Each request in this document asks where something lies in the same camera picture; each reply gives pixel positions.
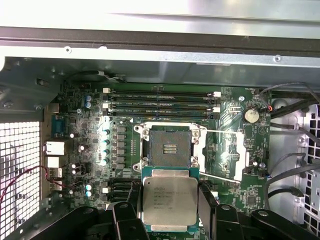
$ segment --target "mesh grille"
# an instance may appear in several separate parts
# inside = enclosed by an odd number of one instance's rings
[[[310,133],[315,135],[317,138],[320,138],[320,106],[317,105],[317,113],[311,114],[310,119]],[[320,159],[320,146],[315,144],[315,142],[309,139],[308,144],[308,155],[307,160],[309,164],[312,164],[312,159]],[[313,175],[311,173],[307,174],[307,182],[305,188],[304,195],[304,223],[308,224],[309,229],[318,237],[320,237],[320,212],[314,207],[312,201],[311,194],[312,191],[316,191],[316,189],[312,189],[312,180]]]
[[[1,195],[14,177],[40,165],[40,123],[0,123]],[[0,211],[0,240],[39,210],[40,169],[23,174],[7,189]]]

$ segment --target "integrated circuit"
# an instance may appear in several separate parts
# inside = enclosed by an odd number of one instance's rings
[[[161,167],[188,167],[191,158],[190,131],[151,130],[149,164]]]
[[[255,196],[247,196],[246,197],[246,204],[248,204],[248,205],[257,204],[257,198]]]

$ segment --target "ram slot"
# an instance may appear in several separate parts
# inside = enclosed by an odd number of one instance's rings
[[[208,97],[212,96],[214,92],[179,92],[179,91],[124,91],[124,90],[115,90],[112,91],[113,94],[119,94],[119,95],[161,95],[161,96],[176,96],[176,97]]]
[[[113,116],[113,117],[127,117],[127,118],[152,118],[153,120],[161,119],[195,119],[195,120],[207,120],[207,119],[219,119],[220,114],[214,113],[210,115],[196,116],[196,115],[176,115],[176,114],[150,114],[150,113],[133,113],[133,112],[103,112],[104,116]]]
[[[164,97],[159,97],[156,95],[150,95],[150,96],[114,96],[114,95],[107,95],[104,97],[105,101],[111,101],[111,102],[126,102],[126,101],[146,101],[149,103],[162,103],[162,102],[167,102],[167,103],[213,103],[216,102],[219,99],[215,98],[210,98],[210,97],[203,97],[203,98],[191,98],[191,97],[185,97],[185,98],[176,98],[174,96],[167,96],[166,98]]]

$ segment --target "screw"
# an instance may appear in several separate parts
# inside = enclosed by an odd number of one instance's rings
[[[264,169],[266,167],[266,164],[264,162],[260,162],[259,167]]]
[[[222,205],[221,208],[222,208],[223,210],[230,210],[230,209],[231,209],[231,207],[228,206],[228,205]]]
[[[281,56],[280,55],[276,55],[276,56],[274,56],[273,60],[275,62],[280,62],[281,61]]]
[[[65,50],[65,52],[66,52],[67,54],[70,54],[70,53],[72,52],[72,49],[71,49],[71,47],[69,47],[69,46],[65,46],[65,47],[64,47],[64,50]]]
[[[192,168],[197,168],[197,167],[199,167],[199,164],[197,162],[194,162],[194,163],[191,164],[191,167]]]
[[[40,111],[40,110],[44,109],[44,106],[42,104],[38,104],[34,108],[35,108],[35,110]]]
[[[199,131],[193,131],[192,132],[193,137],[199,137]]]
[[[6,109],[11,108],[14,105],[12,101],[6,101],[2,106]]]
[[[142,134],[143,134],[143,135],[148,135],[148,134],[149,134],[149,130],[148,130],[148,129],[143,130],[143,131],[142,131]]]
[[[258,214],[262,217],[268,217],[269,214],[266,211],[258,211]]]

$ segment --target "cable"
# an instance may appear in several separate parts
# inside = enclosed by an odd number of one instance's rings
[[[294,125],[278,124],[278,123],[271,122],[270,126],[274,127],[274,128],[279,128],[279,129],[295,130],[295,126]],[[320,145],[320,139],[318,139],[311,132],[305,130],[303,127],[299,127],[297,129],[297,131],[299,131],[302,134],[307,135],[312,141],[314,141],[316,144]]]
[[[10,182],[9,182],[9,184],[4,188],[4,190],[3,190],[3,192],[2,192],[2,195],[0,196],[0,206],[1,206],[2,201],[3,201],[3,199],[4,199],[4,197],[5,197],[6,193],[7,193],[8,188],[10,188],[10,187],[16,182],[16,180],[18,180],[18,178],[20,178],[22,175],[24,175],[24,174],[26,174],[26,173],[29,173],[29,172],[31,172],[32,170],[36,169],[36,168],[42,168],[42,169],[45,170],[44,178],[45,178],[45,180],[47,180],[48,182],[50,182],[50,183],[52,183],[52,184],[59,185],[59,186],[61,186],[61,187],[63,187],[63,188],[66,188],[66,187],[67,187],[67,186],[65,186],[65,185],[63,185],[63,184],[60,184],[60,183],[58,183],[58,182],[56,182],[56,181],[54,181],[54,180],[49,179],[49,178],[48,178],[48,169],[47,169],[45,166],[41,166],[41,165],[34,166],[34,167],[32,167],[32,168],[29,168],[29,169],[23,171],[23,172],[20,173],[18,176],[15,176],[15,177],[7,180],[7,181],[10,181]]]
[[[276,166],[278,166],[284,160],[286,160],[287,158],[292,157],[292,156],[302,157],[301,160],[303,161],[305,159],[305,157],[306,157],[306,153],[304,153],[304,152],[294,152],[294,153],[288,153],[286,155],[283,155],[282,157],[279,158],[278,161],[276,161],[276,163],[272,167],[270,167],[270,169],[269,169],[270,175],[272,175],[272,172],[276,168]]]
[[[295,111],[307,108],[310,105],[314,105],[314,104],[317,104],[317,103],[318,103],[317,100],[313,99],[313,98],[312,99],[304,99],[304,100],[298,101],[298,102],[293,103],[291,105],[281,107],[281,108],[277,109],[274,112],[271,112],[271,119],[280,118],[282,116],[285,116],[287,114],[291,114],[291,113],[293,113]]]
[[[106,79],[112,81],[118,81],[120,83],[126,83],[127,81],[125,81],[124,79],[122,79],[122,77],[118,77],[114,74],[109,74],[105,71],[99,71],[99,70],[86,70],[86,71],[78,71],[75,73],[70,74],[65,81],[69,84],[72,84],[73,82],[71,81],[71,79],[73,79],[75,76],[104,76]]]
[[[299,198],[302,198],[304,196],[302,191],[300,191],[296,187],[291,186],[291,187],[276,189],[276,190],[269,192],[268,198],[271,198],[276,194],[282,194],[282,193],[291,193],[293,196],[297,196]]]
[[[274,182],[277,182],[279,180],[282,180],[300,173],[304,173],[304,172],[316,170],[316,169],[320,169],[320,163],[297,167],[297,168],[285,171],[283,173],[280,173],[279,175],[273,178],[270,178],[270,180],[266,181],[265,185],[263,186],[263,197],[264,197],[265,209],[270,210],[270,204],[268,199],[268,189],[270,184],[273,184]]]
[[[320,104],[320,97],[318,97],[318,95],[305,83],[305,82],[288,82],[288,83],[282,83],[282,84],[277,84],[274,86],[270,86],[267,87],[265,89],[263,89],[259,94],[258,97],[259,99],[264,102],[264,104],[269,107],[268,102],[263,98],[262,94],[264,94],[267,91],[270,91],[272,89],[276,89],[276,88],[281,88],[281,87],[285,87],[285,86],[290,86],[290,85],[303,85],[306,87],[306,89],[308,89],[309,93],[316,99],[316,101]]]

